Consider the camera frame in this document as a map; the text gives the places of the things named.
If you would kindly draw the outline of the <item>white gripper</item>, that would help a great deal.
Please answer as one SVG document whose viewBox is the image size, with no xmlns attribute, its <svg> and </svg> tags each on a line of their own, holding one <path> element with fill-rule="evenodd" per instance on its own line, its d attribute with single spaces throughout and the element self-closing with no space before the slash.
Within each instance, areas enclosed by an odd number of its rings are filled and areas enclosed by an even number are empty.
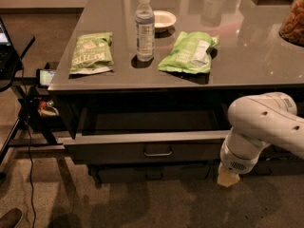
<svg viewBox="0 0 304 228">
<path fill-rule="evenodd" d="M 218 167 L 217 183 L 230 187 L 240 181 L 239 174 L 249 173 L 257 164 L 262 152 L 262 142 L 225 140 L 220 149 L 221 163 Z"/>
</svg>

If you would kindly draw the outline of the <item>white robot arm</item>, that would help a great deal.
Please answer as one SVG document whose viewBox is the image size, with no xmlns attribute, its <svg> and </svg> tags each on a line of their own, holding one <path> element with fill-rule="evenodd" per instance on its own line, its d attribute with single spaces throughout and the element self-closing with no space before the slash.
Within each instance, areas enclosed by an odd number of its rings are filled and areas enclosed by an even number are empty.
<svg viewBox="0 0 304 228">
<path fill-rule="evenodd" d="M 270 145 L 304 158 L 304 119 L 295 101 L 282 92 L 244 96 L 228 108 L 231 129 L 220 149 L 218 184 L 230 187 L 257 164 Z"/>
</svg>

